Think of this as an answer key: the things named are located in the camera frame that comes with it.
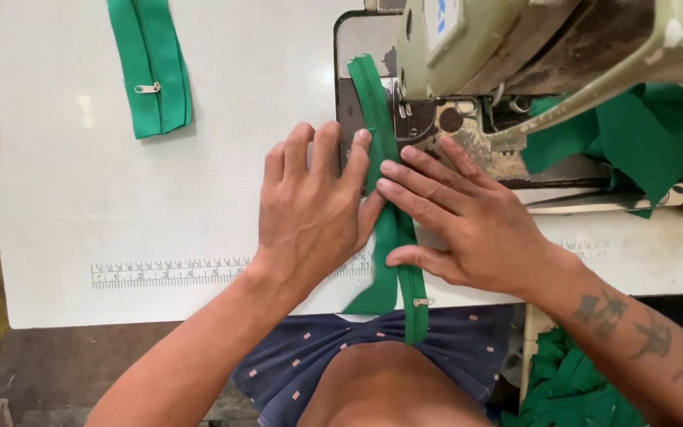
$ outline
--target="fingernail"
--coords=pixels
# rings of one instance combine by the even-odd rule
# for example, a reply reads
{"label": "fingernail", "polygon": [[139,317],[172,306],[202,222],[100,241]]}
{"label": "fingernail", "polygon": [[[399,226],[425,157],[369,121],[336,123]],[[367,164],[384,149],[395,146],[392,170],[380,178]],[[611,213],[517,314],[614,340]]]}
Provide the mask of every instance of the fingernail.
{"label": "fingernail", "polygon": [[396,168],[396,163],[394,163],[392,160],[384,160],[381,163],[381,172],[393,172],[394,168]]}
{"label": "fingernail", "polygon": [[363,138],[364,140],[369,140],[370,139],[370,132],[367,129],[361,129],[361,130],[357,131],[357,137]]}
{"label": "fingernail", "polygon": [[386,178],[381,178],[375,182],[375,187],[379,190],[388,190],[392,188],[392,182]]}
{"label": "fingernail", "polygon": [[408,145],[405,148],[402,149],[401,155],[403,159],[412,159],[415,157],[415,152],[417,149],[413,147],[412,145]]}

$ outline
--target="green zipper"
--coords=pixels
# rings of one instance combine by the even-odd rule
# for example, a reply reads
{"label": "green zipper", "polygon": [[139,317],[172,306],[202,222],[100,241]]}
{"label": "green zipper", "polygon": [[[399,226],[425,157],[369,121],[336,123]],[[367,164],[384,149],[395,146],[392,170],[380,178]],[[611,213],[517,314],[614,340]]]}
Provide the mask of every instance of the green zipper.
{"label": "green zipper", "polygon": [[[370,167],[366,177],[368,193],[375,189],[381,177],[384,160],[399,162],[396,139],[386,94],[378,70],[370,55],[363,55],[347,65],[360,99],[363,120],[373,136],[370,145]],[[413,219],[391,203],[384,206],[374,227],[374,283],[347,306],[345,313],[382,315],[394,310],[399,281],[404,300],[404,342],[414,344],[426,338],[428,331],[428,305],[423,271],[412,265],[386,267],[385,259],[394,248],[417,244]]]}
{"label": "green zipper", "polygon": [[188,72],[167,0],[108,0],[137,139],[191,122]]}

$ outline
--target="metal zipper pull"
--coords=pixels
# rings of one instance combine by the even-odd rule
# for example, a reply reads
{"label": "metal zipper pull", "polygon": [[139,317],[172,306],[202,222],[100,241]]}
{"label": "metal zipper pull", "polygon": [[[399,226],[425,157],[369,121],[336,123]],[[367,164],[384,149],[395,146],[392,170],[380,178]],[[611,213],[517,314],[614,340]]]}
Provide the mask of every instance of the metal zipper pull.
{"label": "metal zipper pull", "polygon": [[424,306],[432,306],[434,303],[434,298],[417,298],[413,300],[413,306],[420,306],[423,304]]}
{"label": "metal zipper pull", "polygon": [[134,91],[136,91],[136,93],[157,93],[160,89],[162,89],[162,86],[160,86],[159,82],[156,81],[154,82],[154,86],[139,85],[134,88]]}

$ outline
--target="navy blue shorts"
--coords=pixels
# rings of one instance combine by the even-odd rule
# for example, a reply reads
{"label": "navy blue shorts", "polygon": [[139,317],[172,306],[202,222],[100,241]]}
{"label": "navy blue shorts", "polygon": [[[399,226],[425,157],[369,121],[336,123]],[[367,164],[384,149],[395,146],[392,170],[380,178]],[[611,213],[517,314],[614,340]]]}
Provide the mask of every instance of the navy blue shorts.
{"label": "navy blue shorts", "polygon": [[[508,351],[513,305],[432,308],[426,339],[414,347],[460,389],[484,403]],[[404,312],[365,323],[337,315],[289,316],[231,373],[261,411],[262,427],[294,427],[334,356],[359,343],[404,340]]]}

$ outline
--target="left hand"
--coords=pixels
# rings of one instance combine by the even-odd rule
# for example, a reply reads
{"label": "left hand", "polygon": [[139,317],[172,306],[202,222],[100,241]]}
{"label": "left hand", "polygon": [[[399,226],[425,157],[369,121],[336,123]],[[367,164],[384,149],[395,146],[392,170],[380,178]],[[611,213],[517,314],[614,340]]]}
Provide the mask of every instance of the left hand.
{"label": "left hand", "polygon": [[[260,245],[253,264],[269,269],[302,299],[365,246],[385,199],[378,191],[360,204],[368,170],[370,132],[355,135],[347,167],[336,177],[342,127],[294,127],[265,158],[260,194]],[[313,141],[308,168],[308,144]]]}

